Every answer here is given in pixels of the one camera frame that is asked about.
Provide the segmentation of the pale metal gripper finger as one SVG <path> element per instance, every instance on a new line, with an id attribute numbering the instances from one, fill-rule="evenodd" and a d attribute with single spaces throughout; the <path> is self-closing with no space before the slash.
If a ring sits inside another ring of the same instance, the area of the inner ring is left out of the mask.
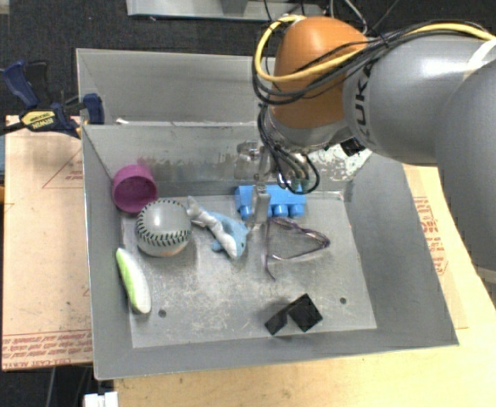
<path id="1" fill-rule="evenodd" d="M 235 178 L 243 181 L 263 181 L 270 164 L 267 148 L 256 141 L 246 141 L 237 145 Z"/>
<path id="2" fill-rule="evenodd" d="M 265 184 L 255 184 L 251 198 L 251 225 L 253 229 L 265 224 L 268 220 L 268 209 L 270 207 L 270 194 Z"/>

